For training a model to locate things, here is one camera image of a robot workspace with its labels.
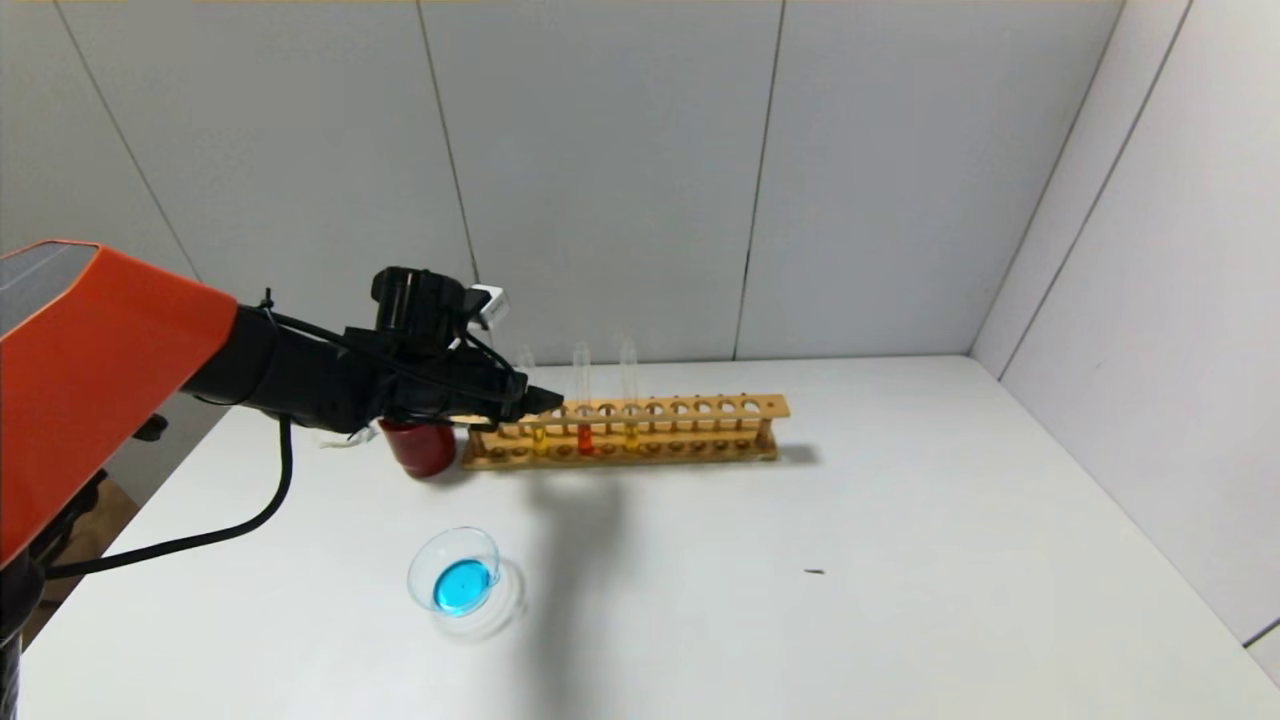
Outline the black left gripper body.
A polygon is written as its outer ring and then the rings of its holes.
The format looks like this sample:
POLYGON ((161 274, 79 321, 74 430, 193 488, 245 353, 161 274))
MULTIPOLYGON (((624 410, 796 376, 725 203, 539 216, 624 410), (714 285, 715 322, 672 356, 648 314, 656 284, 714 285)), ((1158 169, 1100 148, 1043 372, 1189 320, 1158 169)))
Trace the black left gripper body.
POLYGON ((436 372, 449 398, 442 415, 454 425, 489 425, 515 416, 525 380, 506 360, 488 351, 447 351, 436 355, 436 372))

